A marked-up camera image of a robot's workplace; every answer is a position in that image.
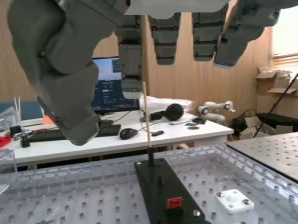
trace desk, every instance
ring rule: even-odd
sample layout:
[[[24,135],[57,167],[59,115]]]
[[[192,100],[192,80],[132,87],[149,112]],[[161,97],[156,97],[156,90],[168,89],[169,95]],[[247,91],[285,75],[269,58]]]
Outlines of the desk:
[[[122,112],[114,113],[106,118],[117,120],[124,114]],[[186,122],[192,117],[193,115],[186,113],[176,123]],[[185,124],[169,125],[166,120],[154,122],[157,123],[161,121],[165,122],[152,125],[150,127],[150,131],[164,130],[165,132],[164,135],[152,137],[152,144],[154,147],[173,146],[185,142],[194,142],[196,146],[220,144],[226,142],[226,136],[233,133],[230,128],[210,121],[208,121],[205,125],[200,125],[198,130],[189,130]],[[141,129],[140,113],[137,111],[130,112],[116,124],[121,124],[122,129]],[[49,127],[52,126],[39,125],[29,128],[40,129]],[[120,140],[118,136],[113,136],[94,138],[84,146],[75,146],[69,141],[63,140],[31,143],[31,147],[28,148],[21,148],[19,142],[12,142],[7,148],[15,150],[17,164],[27,165],[134,151],[145,149],[146,146],[146,132],[141,130],[137,136],[125,141]]]

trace white block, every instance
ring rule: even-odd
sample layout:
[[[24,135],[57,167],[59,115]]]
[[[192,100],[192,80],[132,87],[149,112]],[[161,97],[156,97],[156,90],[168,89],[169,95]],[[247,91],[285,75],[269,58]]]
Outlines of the white block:
[[[254,209],[253,201],[237,189],[222,191],[221,195],[216,193],[214,196],[229,214],[247,212]]]

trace electronic device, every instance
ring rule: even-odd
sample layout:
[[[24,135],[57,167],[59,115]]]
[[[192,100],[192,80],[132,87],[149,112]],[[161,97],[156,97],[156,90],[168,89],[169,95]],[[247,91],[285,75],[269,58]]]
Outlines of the electronic device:
[[[193,119],[193,123],[196,123],[196,124],[205,124],[206,123],[206,119],[204,119],[201,117],[196,117]]]
[[[165,117],[169,121],[177,121],[184,116],[184,107],[174,103],[170,104],[165,111],[154,112],[149,115],[149,120],[160,120]]]
[[[124,97],[118,57],[93,58],[92,61],[98,68],[98,81],[94,88],[94,98],[90,103],[94,112],[105,114],[140,110],[138,99],[126,99]]]
[[[128,140],[132,137],[134,137],[137,135],[138,131],[136,129],[132,128],[125,128],[124,130],[121,130],[120,132],[120,138],[121,140]]]
[[[152,137],[157,137],[160,135],[165,134],[164,131],[152,132]]]
[[[96,137],[117,136],[120,129],[121,129],[121,125],[110,125],[110,126],[100,127]],[[59,129],[45,130],[28,137],[29,142],[47,142],[47,141],[57,141],[57,140],[65,140],[65,139],[67,138]]]

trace black cable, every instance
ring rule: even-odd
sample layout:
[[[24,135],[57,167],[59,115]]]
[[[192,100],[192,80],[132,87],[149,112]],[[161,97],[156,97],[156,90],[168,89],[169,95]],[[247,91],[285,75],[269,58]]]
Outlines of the black cable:
[[[291,86],[293,86],[293,84],[294,84],[294,82],[295,82],[297,78],[298,78],[298,73],[297,73],[297,75],[295,75],[294,79],[291,80],[291,83],[290,83],[290,85],[287,86],[287,88],[286,88],[285,92],[282,93],[282,95],[281,95],[281,97],[279,97],[279,99],[278,99],[277,103],[274,104],[274,106],[273,106],[271,110],[270,110],[270,111],[269,111],[269,113],[266,114],[266,117],[265,117],[265,119],[263,119],[263,121],[262,121],[262,123],[261,123],[261,125],[259,125],[259,127],[258,127],[257,132],[254,133],[254,137],[253,137],[253,138],[255,138],[255,136],[258,135],[258,132],[259,132],[261,128],[263,127],[263,124],[265,124],[265,123],[266,123],[266,121],[267,121],[269,115],[273,113],[273,111],[274,111],[275,107],[278,106],[278,104],[279,104],[281,100],[283,99],[283,97],[285,97],[285,95],[286,95],[286,93],[287,93],[287,90],[291,88]]]
[[[117,120],[114,120],[113,122],[120,121],[132,111],[129,111],[126,114],[124,114],[124,116],[121,118],[118,118]]]

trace monitor screen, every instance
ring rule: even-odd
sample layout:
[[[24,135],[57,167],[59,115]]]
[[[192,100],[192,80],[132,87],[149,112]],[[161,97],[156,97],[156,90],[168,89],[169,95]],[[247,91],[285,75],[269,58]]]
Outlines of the monitor screen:
[[[98,81],[92,108],[97,113],[138,110],[138,100],[124,98],[121,88],[121,64],[118,57],[93,58],[98,67]]]

